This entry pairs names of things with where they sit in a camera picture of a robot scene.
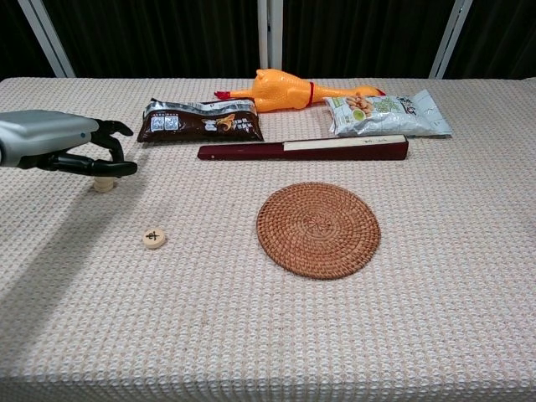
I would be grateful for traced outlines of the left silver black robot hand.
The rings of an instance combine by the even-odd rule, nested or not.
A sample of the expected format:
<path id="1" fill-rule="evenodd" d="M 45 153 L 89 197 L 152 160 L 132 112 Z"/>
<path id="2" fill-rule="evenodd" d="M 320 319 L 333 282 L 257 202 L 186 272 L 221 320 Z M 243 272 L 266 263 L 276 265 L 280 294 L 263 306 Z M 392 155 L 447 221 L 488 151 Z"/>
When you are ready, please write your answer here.
<path id="1" fill-rule="evenodd" d="M 115 133 L 131 137 L 120 121 L 103 121 L 60 111 L 26 110 L 1 114 L 1 166 L 3 168 L 60 171 L 92 177 L 124 177 L 137 172 L 137 164 L 124 158 Z M 70 154 L 92 143 L 110 152 L 111 160 Z"/>

